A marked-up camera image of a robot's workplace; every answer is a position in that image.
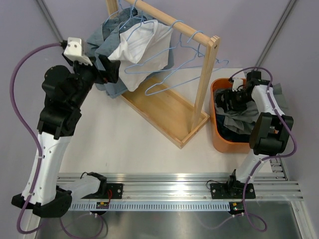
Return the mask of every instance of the perforated metal strip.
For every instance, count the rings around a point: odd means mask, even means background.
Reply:
[[[98,202],[72,203],[69,211],[229,211],[228,202],[111,202],[108,209]]]

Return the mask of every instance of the white cloth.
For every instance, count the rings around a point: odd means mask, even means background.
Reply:
[[[119,77],[129,91],[134,91],[139,84],[150,74],[149,72],[163,69],[168,62],[168,50],[159,54],[143,66],[134,66],[127,72],[148,72],[126,74],[125,69],[134,64],[143,64],[152,56],[169,48],[172,28],[159,23],[157,20],[138,23],[129,30],[120,34],[121,43],[109,56],[110,60],[120,60]]]

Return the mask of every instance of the wooden clothes rack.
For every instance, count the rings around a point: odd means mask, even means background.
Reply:
[[[136,8],[141,9],[168,26],[171,26],[176,21],[175,18],[141,0],[125,1],[130,4],[135,3]],[[118,11],[117,0],[106,0],[106,4],[109,15]],[[176,22],[173,28],[188,37],[191,37],[196,32],[194,28],[182,22]],[[218,36],[208,37],[200,32],[193,37],[193,40],[206,47],[195,104],[190,103],[172,89],[145,96],[145,90],[159,82],[156,77],[140,84],[134,92],[122,94],[124,101],[128,105],[179,148],[183,148],[209,120],[209,115],[202,111],[202,107],[220,44]],[[159,91],[167,88],[166,85],[162,84],[155,86],[154,90]]]

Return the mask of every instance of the orange bin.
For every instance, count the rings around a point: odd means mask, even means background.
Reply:
[[[219,152],[222,153],[248,153],[250,150],[249,143],[236,143],[227,141],[222,136],[220,136],[217,130],[213,92],[217,89],[227,89],[231,87],[232,84],[228,81],[228,78],[219,78],[216,81],[214,81],[210,86],[210,122],[213,134],[213,145]]]

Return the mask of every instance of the gray wall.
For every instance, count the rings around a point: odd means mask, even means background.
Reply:
[[[319,1],[299,1],[263,66],[283,86],[294,117],[297,153],[285,160],[298,180],[319,236]]]
[[[34,0],[0,1],[0,237],[14,239],[20,209],[10,204],[21,193],[30,175],[36,147],[15,116],[9,101],[9,81],[18,61],[32,49],[56,42]],[[16,100],[27,122],[36,130],[43,108],[41,83],[52,65],[64,64],[59,48],[45,50],[29,59],[18,73]]]
[[[107,18],[105,0],[45,0],[64,38],[87,39]],[[183,20],[206,35],[221,37],[218,58],[228,67],[255,64],[288,0],[145,0],[159,10]],[[129,6],[122,0],[123,6]],[[173,42],[179,34],[174,31]],[[194,52],[174,51],[175,66],[191,59]],[[201,65],[203,58],[185,66]]]

